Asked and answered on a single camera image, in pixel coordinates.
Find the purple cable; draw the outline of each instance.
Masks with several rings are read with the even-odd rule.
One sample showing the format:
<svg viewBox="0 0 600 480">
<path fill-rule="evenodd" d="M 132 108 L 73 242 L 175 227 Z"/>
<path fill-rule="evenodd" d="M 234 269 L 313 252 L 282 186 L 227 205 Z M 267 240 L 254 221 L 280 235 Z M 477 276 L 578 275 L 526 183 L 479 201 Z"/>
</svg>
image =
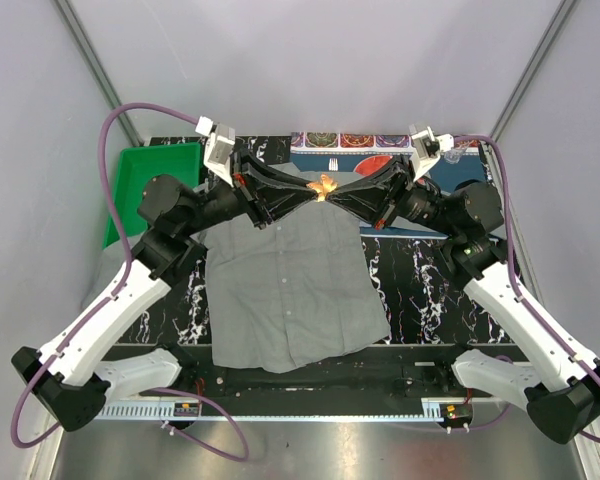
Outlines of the purple cable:
<svg viewBox="0 0 600 480">
<path fill-rule="evenodd" d="M 166 115 L 171 115 L 172 117 L 179 118 L 180 120 L 184 120 L 185 122 L 191 123 L 193 125 L 197 125 L 197 123 L 198 123 L 197 118 L 191 117 L 189 115 L 178 112 L 171 108 L 162 107 L 160 105 L 155 105 L 153 103 L 136 102 L 136 103 L 127 103 L 125 105 L 121 105 L 118 108 L 112 110 L 111 113 L 109 113 L 109 115 L 105 119 L 104 123 L 102 124 L 102 128 L 100 129 L 100 136 L 98 138 L 98 169 L 100 172 L 100 183 L 102 186 L 102 191 L 104 192 L 105 200 L 107 203 L 107 208 L 109 209 L 109 213 L 111 214 L 113 223 L 116 226 L 118 235 L 120 236 L 120 242 L 122 243 L 122 248 L 124 250 L 124 257 L 125 257 L 124 273 L 122 275 L 122 278 L 120 279 L 120 282 L 111 291 L 111 297 L 115 297 L 116 295 L 118 295 L 118 293 L 120 293 L 120 290 L 122 290 L 122 288 L 124 288 L 124 286 L 127 282 L 127 279 L 129 278 L 129 274 L 131 273 L 131 263 L 133 262 L 133 256 L 131 254 L 131 246 L 129 245 L 129 239 L 124 232 L 122 220 L 120 219 L 120 215 L 118 214 L 118 210 L 116 209 L 115 203 L 113 201 L 113 195 L 112 195 L 111 189 L 109 187 L 109 178 L 107 175 L 107 163 L 106 163 L 107 136 L 109 134 L 109 130 L 111 129 L 111 125 L 113 125 L 113 122 L 115 122 L 115 120 L 121 114 L 123 114 L 124 112 L 127 112 L 129 110 L 137 110 L 137 109 L 153 110 L 156 112 L 164 113 Z M 67 333 L 67 336 L 58 344 L 57 352 L 61 353 L 67 347 L 67 345 L 69 345 L 71 340 L 77 335 L 77 333 L 80 331 L 80 329 L 82 327 L 84 327 L 86 325 L 86 323 L 89 320 L 91 320 L 93 318 L 93 316 L 96 313 L 98 313 L 110 300 L 111 300 L 110 297 L 104 298 L 100 302 L 98 302 L 91 310 L 89 310 L 89 312 L 84 317 L 82 317 L 82 319 Z M 11 441 L 18 448 L 31 448 L 31 447 L 38 445 L 40 442 L 42 442 L 47 437 L 49 437 L 49 435 L 51 435 L 53 432 L 55 432 L 58 429 L 58 427 L 60 426 L 59 423 L 55 423 L 53 426 L 51 426 L 51 428 L 49 428 L 49 430 L 44 432 L 38 438 L 35 438 L 34 440 L 31 440 L 29 442 L 22 441 L 18 435 L 18 424 L 20 423 L 20 415 L 22 414 L 22 409 L 24 408 L 24 404 L 27 400 L 27 397 L 33 391 L 35 385 L 38 383 L 40 378 L 42 378 L 42 376 L 45 374 L 45 372 L 47 372 L 47 370 L 49 370 L 49 367 L 53 364 L 53 362 L 57 358 L 58 357 L 56 355 L 51 355 L 47 359 L 47 361 L 33 375 L 31 380 L 29 380 L 29 382 L 27 383 L 22 394 L 18 398 L 18 401 L 16 402 L 16 406 L 13 411 L 13 416 L 11 417 L 10 433 L 11 433 Z M 208 400 L 204 397 L 199 397 L 192 393 L 178 392 L 176 390 L 170 390 L 169 393 L 173 393 L 176 395 L 185 394 L 186 396 L 195 397 L 198 400 L 209 403 L 209 405 L 213 406 L 220 413 L 222 413 L 225 417 L 227 417 L 227 420 L 229 420 L 229 423 L 231 423 L 231 425 L 234 427 L 234 429 L 236 429 L 236 432 L 238 433 L 238 436 L 240 437 L 240 440 L 242 441 L 242 444 L 245 448 L 245 457 L 244 458 L 243 457 L 234 457 L 233 455 L 222 452 L 222 451 L 216 449 L 215 447 L 212 447 L 211 445 L 207 445 L 206 443 L 204 443 L 196 438 L 193 438 L 190 435 L 187 435 L 186 433 L 177 431 L 177 433 L 180 436 L 183 436 L 184 438 L 192 440 L 192 441 L 198 443 L 199 445 L 201 445 L 205 448 L 208 448 L 210 451 L 212 451 L 220 456 L 223 456 L 224 458 L 229 458 L 229 459 L 235 460 L 235 461 L 246 461 L 248 459 L 249 449 L 247 447 L 246 440 L 244 438 L 244 434 L 242 433 L 242 431 L 240 430 L 238 425 L 235 423 L 235 421 L 229 416 L 229 414 L 222 407 L 220 407 L 220 405 L 216 404 L 215 402 L 213 402 L 211 400 Z"/>
<path fill-rule="evenodd" d="M 199 395 L 195 395 L 195 394 L 190 393 L 190 392 L 183 392 L 183 391 L 180 391 L 180 390 L 173 390 L 171 388 L 154 388 L 151 391 L 152 392 L 157 392 L 157 393 L 166 393 L 166 394 L 169 394 L 169 395 L 179 395 L 181 397 L 195 398 L 199 402 L 204 402 L 207 405 L 210 405 L 213 408 L 215 408 L 218 412 L 220 412 L 222 414 L 223 417 L 225 417 L 227 419 L 227 421 L 231 424 L 231 426 L 233 427 L 233 429 L 235 430 L 235 432 L 238 434 L 238 437 L 240 438 L 240 442 L 242 443 L 242 448 L 244 450 L 244 456 L 243 457 L 238 457 L 236 455 L 232 455 L 230 453 L 223 452 L 222 450 L 218 450 L 216 447 L 214 447 L 212 445 L 209 445 L 208 443 L 205 443 L 205 442 L 203 442 L 200 439 L 192 437 L 188 433 L 185 433 L 185 432 L 183 432 L 181 430 L 178 430 L 176 428 L 173 428 L 171 431 L 173 433 L 181 436 L 182 438 L 186 438 L 187 440 L 191 440 L 192 442 L 200 445 L 203 448 L 206 448 L 210 452 L 215 453 L 216 455 L 219 455 L 222 458 L 226 458 L 227 460 L 233 460 L 234 462 L 246 462 L 247 460 L 249 460 L 249 444 L 247 443 L 247 439 L 245 438 L 244 433 L 242 432 L 242 430 L 240 429 L 240 427 L 238 426 L 238 424 L 236 423 L 236 421 L 231 417 L 231 415 L 229 415 L 227 413 L 227 411 L 224 408 L 222 408 L 220 405 L 218 405 L 216 402 L 214 402 L 213 400 L 210 400 L 208 398 L 201 397 Z"/>
<path fill-rule="evenodd" d="M 549 335 L 562 347 L 562 349 L 569 354 L 570 357 L 576 356 L 576 351 L 571 348 L 571 346 L 562 338 L 560 335 L 549 325 L 549 323 L 544 319 L 542 314 L 538 312 L 533 305 L 524 298 L 520 287 L 518 286 L 518 282 L 516 281 L 516 272 L 514 270 L 514 249 L 513 249 L 513 226 L 511 221 L 511 212 L 509 210 L 509 182 L 507 180 L 507 171 L 504 166 L 504 160 L 502 159 L 502 152 L 500 151 L 500 147 L 493 141 L 491 137 L 487 137 L 485 135 L 463 135 L 460 137 L 455 137 L 454 142 L 457 145 L 460 142 L 467 142 L 471 140 L 478 140 L 488 144 L 491 148 L 493 148 L 493 152 L 496 156 L 496 161 L 498 162 L 498 167 L 500 169 L 500 175 L 502 176 L 502 196 L 503 198 L 503 208 L 504 208 L 504 226 L 505 231 L 507 233 L 507 266 L 509 273 L 509 283 L 511 283 L 511 287 L 515 292 L 516 296 L 521 299 L 521 303 L 525 306 L 525 308 L 531 313 L 531 315 L 542 325 L 542 327 L 547 331 Z M 600 376 L 586 364 L 583 360 L 578 360 L 576 362 L 586 373 L 589 375 L 593 381 L 600 387 Z M 580 432 L 580 434 L 588 438 L 589 440 L 593 440 L 594 442 L 600 443 L 600 438 L 595 435 L 591 435 L 587 432 Z"/>
</svg>

